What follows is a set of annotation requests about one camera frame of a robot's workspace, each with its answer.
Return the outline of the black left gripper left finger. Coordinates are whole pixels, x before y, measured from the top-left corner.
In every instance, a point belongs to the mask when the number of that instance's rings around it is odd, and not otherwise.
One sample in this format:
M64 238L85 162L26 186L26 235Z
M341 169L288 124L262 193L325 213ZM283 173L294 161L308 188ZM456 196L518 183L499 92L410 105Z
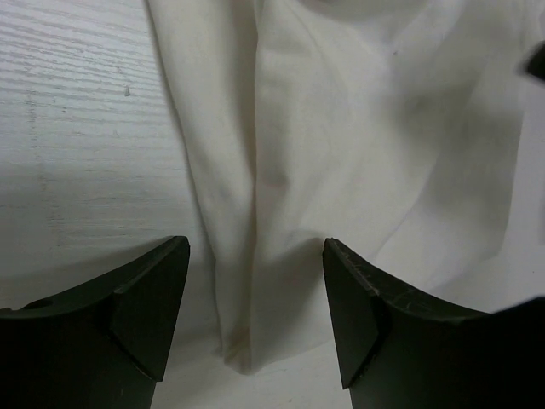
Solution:
M1 312L4 408L148 408L164 379L190 245L174 237L88 282Z

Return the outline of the white t-shirt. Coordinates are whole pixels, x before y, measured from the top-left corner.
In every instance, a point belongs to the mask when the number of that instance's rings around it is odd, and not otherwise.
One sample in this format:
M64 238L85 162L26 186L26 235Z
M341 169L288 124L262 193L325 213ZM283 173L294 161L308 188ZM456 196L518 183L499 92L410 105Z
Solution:
M152 1L215 259L221 354L330 340L338 238L425 291L500 251L541 1Z

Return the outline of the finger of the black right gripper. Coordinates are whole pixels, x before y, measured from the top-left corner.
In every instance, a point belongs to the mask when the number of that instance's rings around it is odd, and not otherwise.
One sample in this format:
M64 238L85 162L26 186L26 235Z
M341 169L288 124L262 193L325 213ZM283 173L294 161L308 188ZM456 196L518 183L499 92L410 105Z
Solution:
M545 43L543 41L531 51L523 65L523 71L537 80L545 80Z

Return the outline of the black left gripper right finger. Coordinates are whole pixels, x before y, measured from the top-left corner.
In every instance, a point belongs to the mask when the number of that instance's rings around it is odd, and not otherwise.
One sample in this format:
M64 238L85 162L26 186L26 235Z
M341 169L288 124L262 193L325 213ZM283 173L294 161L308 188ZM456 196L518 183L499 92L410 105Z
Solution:
M434 297L338 239L323 249L341 383L355 408L541 408L544 301L487 314Z

